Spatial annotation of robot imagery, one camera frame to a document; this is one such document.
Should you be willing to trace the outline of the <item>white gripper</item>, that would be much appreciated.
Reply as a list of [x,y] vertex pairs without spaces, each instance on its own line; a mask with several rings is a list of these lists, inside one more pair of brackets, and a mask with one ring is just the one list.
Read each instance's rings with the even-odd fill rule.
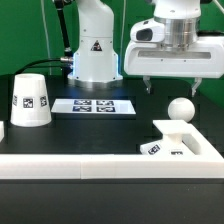
[[220,78],[224,74],[224,37],[200,37],[187,49],[131,41],[124,70],[128,75],[144,76],[148,94],[152,87],[150,76],[195,78],[191,86],[194,97],[202,78]]

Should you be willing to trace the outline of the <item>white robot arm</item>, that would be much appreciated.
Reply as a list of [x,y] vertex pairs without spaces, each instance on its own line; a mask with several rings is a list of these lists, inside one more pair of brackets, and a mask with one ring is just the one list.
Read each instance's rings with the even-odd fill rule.
[[[224,37],[197,33],[201,0],[149,0],[151,19],[136,23],[130,32],[124,70],[140,75],[204,78],[224,75]],[[113,50],[114,15],[100,0],[77,0],[79,48],[73,54],[68,81],[89,88],[122,80]]]

